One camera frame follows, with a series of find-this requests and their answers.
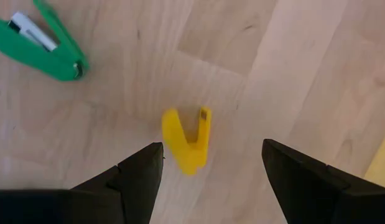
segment wood grain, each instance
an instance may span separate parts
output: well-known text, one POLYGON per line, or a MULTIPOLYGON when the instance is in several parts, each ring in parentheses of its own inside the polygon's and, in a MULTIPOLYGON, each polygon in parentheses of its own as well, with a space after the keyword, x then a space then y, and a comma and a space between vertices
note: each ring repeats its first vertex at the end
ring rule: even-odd
POLYGON ((277 0, 197 0, 179 50, 247 75, 277 0))
MULTIPOLYGON (((273 138, 363 176, 385 135, 385 0, 49 0, 91 70, 60 83, 0 54, 0 189, 70 188, 213 110, 208 164, 165 149, 151 223, 285 223, 273 138)), ((0 18, 31 1, 0 0, 0 18)))

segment green stapler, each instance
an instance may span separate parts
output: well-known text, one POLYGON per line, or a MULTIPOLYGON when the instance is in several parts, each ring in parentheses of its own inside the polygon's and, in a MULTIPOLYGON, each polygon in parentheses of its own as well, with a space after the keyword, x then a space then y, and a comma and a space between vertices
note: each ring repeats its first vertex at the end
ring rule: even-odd
POLYGON ((56 43, 21 12, 10 21, 0 20, 0 51, 61 81, 77 80, 88 70, 88 62, 64 28, 56 12, 44 1, 36 8, 57 36, 56 43))

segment yellow object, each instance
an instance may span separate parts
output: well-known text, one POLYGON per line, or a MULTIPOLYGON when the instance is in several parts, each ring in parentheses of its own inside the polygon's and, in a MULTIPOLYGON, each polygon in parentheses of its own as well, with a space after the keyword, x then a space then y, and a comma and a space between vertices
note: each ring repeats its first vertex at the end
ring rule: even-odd
POLYGON ((366 171, 365 179, 385 187, 385 138, 366 171))
POLYGON ((211 110, 202 107, 199 114, 198 139, 196 142, 187 142, 177 110, 169 109, 164 113, 163 138, 184 174, 194 175, 199 167, 206 165, 210 123, 211 110))

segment wooden floor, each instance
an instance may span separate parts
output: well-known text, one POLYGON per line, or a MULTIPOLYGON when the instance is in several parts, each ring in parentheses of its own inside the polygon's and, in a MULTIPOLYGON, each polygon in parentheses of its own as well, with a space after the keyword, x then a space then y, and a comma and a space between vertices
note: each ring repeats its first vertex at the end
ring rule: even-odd
MULTIPOLYGON (((37 21, 32 1, 0 0, 37 21)), ((60 83, 0 54, 0 189, 70 188, 213 110, 207 166, 170 152, 151 223, 285 223, 273 138, 363 176, 385 135, 385 0, 50 0, 91 70, 60 83)))

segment stapler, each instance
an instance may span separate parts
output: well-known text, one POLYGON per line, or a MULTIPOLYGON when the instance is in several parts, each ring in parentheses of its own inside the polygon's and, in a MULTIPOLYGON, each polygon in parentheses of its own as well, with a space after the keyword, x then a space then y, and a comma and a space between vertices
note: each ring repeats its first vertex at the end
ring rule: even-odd
POLYGON ((44 0, 33 2, 59 43, 23 13, 17 12, 10 21, 0 20, 0 51, 57 80, 81 78, 89 68, 84 53, 60 22, 57 13, 44 0))
POLYGON ((181 171, 195 175, 206 165, 211 126, 211 109, 200 108, 198 139, 188 142, 176 109, 167 110, 162 117, 162 134, 181 171))

